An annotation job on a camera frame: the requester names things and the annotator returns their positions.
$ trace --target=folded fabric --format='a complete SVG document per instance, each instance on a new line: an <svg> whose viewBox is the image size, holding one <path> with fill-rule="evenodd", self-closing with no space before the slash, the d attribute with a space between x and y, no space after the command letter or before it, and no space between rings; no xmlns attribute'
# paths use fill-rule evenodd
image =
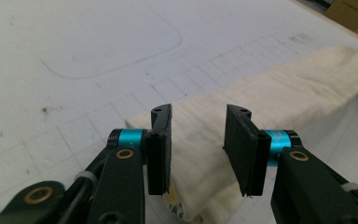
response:
<svg viewBox="0 0 358 224"><path fill-rule="evenodd" d="M172 103L172 173L168 208L181 220L224 223L242 197L222 149L227 104L253 112L259 129L298 130L358 93L358 49L331 47L237 80L217 91ZM149 113L126 120L150 126Z"/></svg>

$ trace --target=cloth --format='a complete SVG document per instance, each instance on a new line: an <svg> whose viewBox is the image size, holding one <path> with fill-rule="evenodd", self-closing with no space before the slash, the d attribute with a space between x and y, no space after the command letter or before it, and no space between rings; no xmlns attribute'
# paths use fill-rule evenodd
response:
<svg viewBox="0 0 358 224"><path fill-rule="evenodd" d="M224 223L241 204L225 151L227 104L253 112L259 129L298 130L358 93L358 49L331 47L245 77L217 91L172 104L172 166L168 208L192 223ZM126 120L149 128L145 112Z"/></svg>

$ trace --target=curved line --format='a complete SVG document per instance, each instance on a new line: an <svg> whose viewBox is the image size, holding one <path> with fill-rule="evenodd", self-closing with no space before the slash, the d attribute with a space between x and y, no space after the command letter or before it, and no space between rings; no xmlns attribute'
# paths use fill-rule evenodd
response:
<svg viewBox="0 0 358 224"><path fill-rule="evenodd" d="M132 66L132 65L135 65L137 63L141 63L143 61L146 61L146 60L149 60L151 58L154 58L154 57L157 57L161 54L164 54L164 53L167 53L173 49L176 49L178 48L181 44L182 44L182 41L183 41L183 38L182 38L182 35L179 33L179 31L177 31L169 22L167 22L162 16L160 16L155 10L153 10L146 2L145 0L143 1L144 4L145 4L145 7L151 12L153 13L155 16L157 16L160 20L162 20L165 24L167 24L179 37L179 41L176 45L168 48L168 49L165 49L161 52L157 52L155 54L152 54L152 55L149 55L149 56L146 56L142 59L138 59L136 60L135 62L132 62L132 63L127 63L127 64L124 64L124 65L121 65L119 67L116 67L114 69L110 69L110 70L107 70L107 71L104 71L104 72L100 72L98 71L98 68L97 68L97 74L96 75L93 75L93 76L89 76L89 77L68 77L68 76L65 76L63 74L60 74L56 71L54 71L50 66L48 66L48 64L42 59L39 57L41 63L55 76L57 77L62 77L62 78L67 78L67 79L85 79L85 78L92 78L92 77L99 77L99 76L102 76L102 75L106 75L107 73L111 73L111 72L114 72L114 71L117 71L119 69L122 69L122 68L126 68L126 67L129 67L129 66Z"/></svg>

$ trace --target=brown box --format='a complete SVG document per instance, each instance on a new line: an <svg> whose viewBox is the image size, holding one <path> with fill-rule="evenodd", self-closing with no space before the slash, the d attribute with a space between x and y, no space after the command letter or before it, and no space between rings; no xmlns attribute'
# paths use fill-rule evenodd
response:
<svg viewBox="0 0 358 224"><path fill-rule="evenodd" d="M348 29L358 31L358 0L335 0L326 11L326 17Z"/></svg>

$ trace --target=blue band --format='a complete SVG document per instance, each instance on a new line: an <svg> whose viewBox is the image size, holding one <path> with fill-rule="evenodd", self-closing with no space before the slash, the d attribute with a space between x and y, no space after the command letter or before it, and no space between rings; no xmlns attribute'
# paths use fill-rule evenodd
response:
<svg viewBox="0 0 358 224"><path fill-rule="evenodd" d="M268 166L277 166L278 159L284 147L291 147L292 141L284 130L264 130L271 136L271 147L268 157Z"/></svg>
<svg viewBox="0 0 358 224"><path fill-rule="evenodd" d="M123 129L118 137L119 147L135 147L141 149L143 129Z"/></svg>

